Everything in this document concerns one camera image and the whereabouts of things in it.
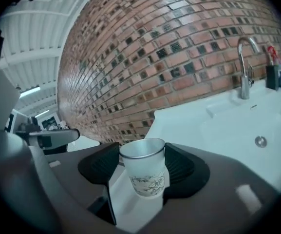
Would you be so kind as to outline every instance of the ceiling light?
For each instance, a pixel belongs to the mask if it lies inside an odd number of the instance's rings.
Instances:
[[[41,116],[41,115],[43,115],[43,114],[45,114],[47,112],[49,112],[49,110],[46,110],[45,112],[38,114],[36,117],[39,117],[39,116]]]
[[[22,98],[22,97],[25,97],[25,96],[30,95],[32,93],[35,93],[35,92],[39,91],[40,89],[41,89],[40,87],[36,87],[36,88],[30,89],[28,91],[25,91],[25,92],[20,94],[19,98]]]

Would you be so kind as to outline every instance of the white corrugated ceiling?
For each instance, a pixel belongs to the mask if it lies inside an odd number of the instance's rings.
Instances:
[[[21,92],[41,90],[19,99],[15,109],[35,116],[57,111],[56,87],[67,35],[88,0],[21,0],[0,17],[4,43],[0,60],[11,83]]]

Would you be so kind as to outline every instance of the sink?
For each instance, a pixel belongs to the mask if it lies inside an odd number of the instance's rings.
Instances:
[[[265,147],[256,145],[258,136]],[[152,137],[234,158],[281,192],[281,89],[267,89],[264,80],[248,100],[234,89],[156,111]]]

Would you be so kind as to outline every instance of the faucet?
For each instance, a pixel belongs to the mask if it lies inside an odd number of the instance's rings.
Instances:
[[[244,36],[244,37],[240,37],[238,40],[238,55],[239,55],[240,66],[241,66],[241,98],[249,99],[249,82],[248,82],[248,76],[246,75],[244,60],[242,55],[242,47],[245,41],[251,45],[255,54],[259,52],[259,47],[257,46],[256,42],[250,37]]]

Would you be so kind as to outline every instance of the white mug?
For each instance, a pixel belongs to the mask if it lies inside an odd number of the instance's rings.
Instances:
[[[152,198],[165,187],[165,142],[147,138],[125,144],[120,149],[124,166],[136,193]]]

